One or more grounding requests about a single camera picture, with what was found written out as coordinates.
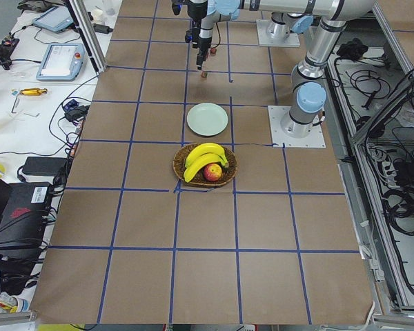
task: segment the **red apple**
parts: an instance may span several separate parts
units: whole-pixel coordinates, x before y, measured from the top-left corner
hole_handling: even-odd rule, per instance
[[[204,167],[204,178],[208,181],[218,181],[222,176],[222,168],[217,163],[210,163]]]

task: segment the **metal mounting plate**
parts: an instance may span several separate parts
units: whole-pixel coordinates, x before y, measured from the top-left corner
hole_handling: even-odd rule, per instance
[[[290,111],[287,106],[269,106],[268,115],[270,116],[271,141],[275,147],[301,147],[301,148],[325,148],[324,135],[320,126],[313,126],[310,134],[305,138],[292,138],[281,128],[282,117]],[[319,118],[316,116],[313,123],[317,123]]]
[[[272,39],[267,36],[267,27],[270,24],[271,20],[269,19],[257,19],[257,36],[259,38],[260,46],[270,46],[270,47],[284,47],[284,48],[298,48],[301,46],[299,42],[299,36],[296,33],[290,33],[286,39]]]

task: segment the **yellow screwdriver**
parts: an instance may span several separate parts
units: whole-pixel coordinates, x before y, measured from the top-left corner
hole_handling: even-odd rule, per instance
[[[30,97],[37,97],[46,93],[48,93],[47,88],[25,88],[19,92],[20,95],[28,95]]]

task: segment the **wicker fruit basket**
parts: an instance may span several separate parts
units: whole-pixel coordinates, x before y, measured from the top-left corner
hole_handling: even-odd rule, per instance
[[[184,181],[184,171],[186,170],[185,164],[186,164],[186,157],[190,154],[190,152],[200,145],[200,143],[192,143],[190,145],[184,146],[182,149],[180,149],[175,157],[173,158],[173,171],[177,175],[179,179],[181,179],[185,184],[190,186],[197,186],[199,188],[218,188],[220,186],[226,185],[229,181],[233,179],[233,177],[236,176],[237,172],[237,161],[236,156],[233,154],[231,150],[229,150],[227,147],[224,147],[224,151],[226,153],[226,158],[228,160],[229,167],[228,168],[222,168],[222,177],[220,180],[211,182],[207,181],[203,174],[202,169],[195,175],[195,178],[190,181],[190,183],[186,183]]]

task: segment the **white cable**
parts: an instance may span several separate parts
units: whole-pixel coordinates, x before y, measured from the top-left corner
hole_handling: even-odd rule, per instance
[[[371,309],[368,313],[368,316],[366,318],[365,324],[360,328],[348,328],[348,329],[342,329],[342,328],[332,328],[330,326],[321,326],[320,330],[336,330],[336,331],[365,331],[365,329],[368,327],[368,324],[370,323],[371,317],[373,316],[374,313],[374,308],[375,308],[375,302],[373,301],[373,304],[371,305]]]

